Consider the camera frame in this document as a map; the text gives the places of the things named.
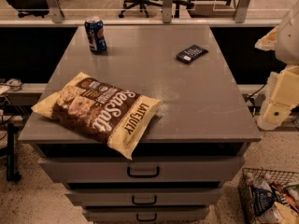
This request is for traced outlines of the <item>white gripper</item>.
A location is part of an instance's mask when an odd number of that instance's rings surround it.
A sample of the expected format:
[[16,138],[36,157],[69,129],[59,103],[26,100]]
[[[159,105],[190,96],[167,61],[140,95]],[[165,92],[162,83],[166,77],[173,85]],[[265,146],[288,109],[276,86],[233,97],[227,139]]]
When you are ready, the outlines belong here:
[[[269,51],[276,47],[279,26],[255,43],[255,48]],[[263,103],[257,125],[263,130],[274,130],[291,114],[291,107],[299,105],[299,66],[288,64],[281,72],[271,72],[268,79],[269,103]]]

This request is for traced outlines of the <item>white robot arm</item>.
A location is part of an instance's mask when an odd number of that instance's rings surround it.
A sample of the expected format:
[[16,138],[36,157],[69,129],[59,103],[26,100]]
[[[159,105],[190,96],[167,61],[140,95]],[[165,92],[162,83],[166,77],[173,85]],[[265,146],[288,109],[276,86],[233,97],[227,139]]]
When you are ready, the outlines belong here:
[[279,73],[270,73],[257,119],[259,128],[274,130],[299,105],[299,2],[280,25],[256,42],[255,48],[273,50],[276,58],[286,64]]

